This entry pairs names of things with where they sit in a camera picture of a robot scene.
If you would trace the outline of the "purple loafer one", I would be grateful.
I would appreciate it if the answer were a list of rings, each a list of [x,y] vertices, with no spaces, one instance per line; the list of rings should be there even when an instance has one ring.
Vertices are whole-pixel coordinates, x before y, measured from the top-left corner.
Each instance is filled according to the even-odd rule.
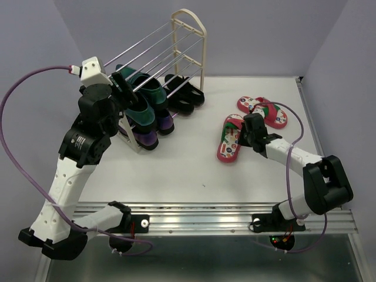
[[[174,131],[174,121],[167,109],[155,111],[155,116],[160,134],[169,135]]]
[[[156,119],[148,125],[140,125],[132,120],[130,117],[126,117],[120,120],[119,122],[119,133],[122,137],[129,138],[129,134],[124,128],[124,125],[128,122],[131,133],[135,139],[135,142],[145,150],[153,150],[158,144],[158,138],[156,133],[157,121]]]

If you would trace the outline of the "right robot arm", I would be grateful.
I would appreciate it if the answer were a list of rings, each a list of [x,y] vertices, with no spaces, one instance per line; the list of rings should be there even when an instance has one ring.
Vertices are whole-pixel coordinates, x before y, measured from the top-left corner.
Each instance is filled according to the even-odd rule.
[[[286,172],[303,178],[303,193],[273,206],[270,213],[252,214],[249,229],[255,233],[304,231],[303,220],[311,214],[323,215],[350,202],[354,193],[340,159],[319,156],[301,150],[278,134],[269,134],[262,116],[244,117],[240,144],[250,147],[266,159],[285,165]]]

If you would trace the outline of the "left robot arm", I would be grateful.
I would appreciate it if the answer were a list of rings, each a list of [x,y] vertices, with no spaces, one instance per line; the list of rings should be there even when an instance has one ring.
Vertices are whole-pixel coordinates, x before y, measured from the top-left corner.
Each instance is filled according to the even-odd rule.
[[[130,208],[116,201],[72,220],[82,190],[117,134],[120,113],[130,102],[105,74],[82,75],[80,113],[63,138],[55,177],[43,208],[18,239],[52,260],[74,260],[100,231],[125,231]]]

